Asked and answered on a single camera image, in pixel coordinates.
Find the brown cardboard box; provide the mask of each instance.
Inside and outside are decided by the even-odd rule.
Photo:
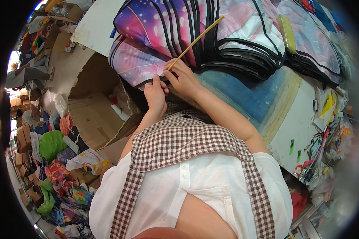
[[[53,46],[54,52],[69,52],[72,53],[75,49],[76,44],[70,41],[72,34],[60,33],[57,36],[55,45]]]
[[[53,25],[49,31],[47,38],[45,38],[43,50],[53,47],[59,33],[60,33],[60,30],[58,29],[58,26]]]
[[[24,111],[30,110],[31,109],[31,102],[29,100],[23,101],[23,105],[21,106],[21,108]]]
[[[24,193],[23,189],[20,190],[20,199],[23,202],[25,208],[28,210],[28,212],[32,211],[32,204],[28,203],[27,195]]]
[[[16,99],[11,100],[11,112],[16,112],[17,105],[16,105]]]
[[[21,98],[16,98],[16,106],[19,108],[23,105],[23,103],[21,102]]]
[[[27,89],[23,88],[20,90],[20,99],[21,99],[21,101],[29,100],[28,95],[27,95]]]
[[[18,127],[18,128],[20,128],[20,127],[23,125],[23,123],[21,122],[22,119],[23,119],[22,117],[18,117],[18,118],[16,119],[16,121],[17,121],[17,127]]]
[[[125,122],[121,120],[110,105],[109,95],[118,84],[123,85],[105,56],[94,53],[77,78],[68,96],[68,107],[73,123],[87,146],[100,150],[135,130],[143,115],[125,88],[131,112],[129,118]]]
[[[89,185],[89,187],[98,189],[100,187],[100,184],[101,184],[100,177],[98,177]]]
[[[16,111],[11,112],[11,119],[16,118],[16,117],[17,117],[17,112]]]
[[[35,101],[40,96],[42,96],[40,89],[32,89],[30,91],[27,91],[27,95],[28,95],[28,98],[29,98],[30,101]]]
[[[95,175],[90,172],[86,172],[83,168],[74,169],[70,172],[70,174],[77,178],[79,182],[84,181],[87,185],[90,185],[96,179]]]
[[[20,173],[21,173],[21,176],[23,176],[23,177],[28,177],[28,175],[29,175],[29,172],[24,165],[21,166]]]
[[[32,188],[28,189],[27,194],[32,198],[32,202],[37,208],[44,202],[42,194],[35,192]]]
[[[74,3],[60,3],[60,4],[56,4],[55,6],[63,7],[64,5],[67,6],[67,8],[68,8],[68,14],[66,17],[56,17],[56,16],[52,16],[50,13],[48,15],[51,18],[54,18],[57,20],[62,20],[62,21],[71,22],[71,23],[78,22],[82,16],[84,10],[82,10],[80,7],[78,7]]]
[[[27,152],[28,149],[32,148],[30,136],[31,129],[28,125],[17,128],[17,140],[19,147],[21,147],[21,152]]]
[[[23,155],[20,153],[17,153],[15,156],[15,165],[18,169],[21,168],[21,166],[23,165]]]

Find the green plastic bag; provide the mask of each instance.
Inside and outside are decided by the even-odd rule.
[[[44,215],[45,217],[49,217],[49,213],[52,211],[56,200],[53,198],[53,188],[49,179],[45,179],[41,184],[40,188],[42,193],[44,194],[44,203],[37,209],[37,212]]]
[[[63,141],[63,135],[59,130],[49,131],[41,136],[38,150],[48,163],[57,158],[57,154],[67,149]]]

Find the table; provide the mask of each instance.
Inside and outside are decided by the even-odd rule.
[[[113,19],[124,1],[97,0],[82,18],[71,40],[108,57],[115,38],[109,38]],[[282,67],[261,84],[242,84],[220,72],[197,75],[201,84],[243,114],[258,129],[277,162],[290,173],[297,163],[297,152],[317,131],[311,125],[315,99],[314,80]],[[294,139],[294,152],[289,155]],[[302,152],[299,164],[309,160]]]

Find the brown gingham apron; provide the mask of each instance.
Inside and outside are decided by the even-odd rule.
[[[110,238],[125,238],[145,173],[213,152],[231,152],[241,160],[257,237],[275,238],[270,201],[246,144],[224,127],[202,122],[194,117],[194,112],[167,112],[162,121],[135,133],[130,169],[118,201]]]

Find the white board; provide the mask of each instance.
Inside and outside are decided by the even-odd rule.
[[[97,0],[86,12],[70,38],[106,57],[118,36],[109,38],[113,20],[125,0]]]

